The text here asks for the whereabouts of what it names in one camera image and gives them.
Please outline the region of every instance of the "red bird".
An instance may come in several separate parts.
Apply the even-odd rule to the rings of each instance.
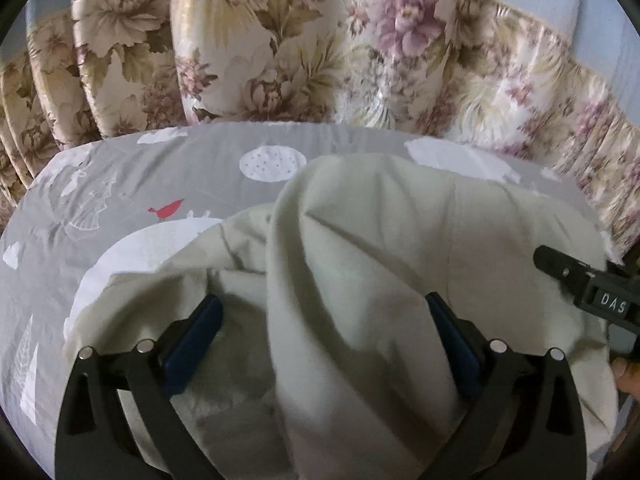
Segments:
[[[153,209],[152,207],[150,207],[148,209],[148,211],[150,213],[156,213],[156,215],[158,215],[158,218],[161,220],[165,220],[167,218],[169,218],[169,216],[171,216],[172,214],[174,214],[176,211],[178,211],[178,208],[182,205],[182,202],[184,201],[183,198],[181,198],[180,200],[176,200],[175,202],[171,202],[170,204],[161,207],[160,209]]]

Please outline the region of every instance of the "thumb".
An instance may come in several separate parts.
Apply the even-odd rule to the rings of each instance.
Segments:
[[[611,370],[620,390],[640,399],[640,363],[632,363],[618,358],[613,361]]]

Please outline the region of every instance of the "blue gripper pad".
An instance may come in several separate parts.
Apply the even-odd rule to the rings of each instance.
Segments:
[[[167,397],[181,394],[186,389],[222,326],[222,316],[222,303],[217,296],[209,295],[185,320],[190,326],[162,363],[162,390]]]
[[[454,314],[444,300],[437,294],[429,294],[426,299],[458,393],[465,400],[476,400],[482,392],[480,361],[474,350],[467,344],[454,319]]]

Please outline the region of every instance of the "black label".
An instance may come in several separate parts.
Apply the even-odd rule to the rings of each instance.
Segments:
[[[626,314],[629,312],[629,306],[631,305],[628,301],[622,300],[615,294],[606,292],[601,288],[596,290],[596,295],[591,304],[621,318],[626,317]]]

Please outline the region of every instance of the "mattress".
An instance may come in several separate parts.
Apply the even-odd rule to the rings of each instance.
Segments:
[[[65,337],[109,277],[157,269],[211,225],[273,202],[308,161],[356,152],[388,153],[550,195],[600,228],[571,179],[508,155],[388,130],[203,124],[61,152],[35,179],[0,239],[1,407],[47,473],[53,474],[68,373]]]

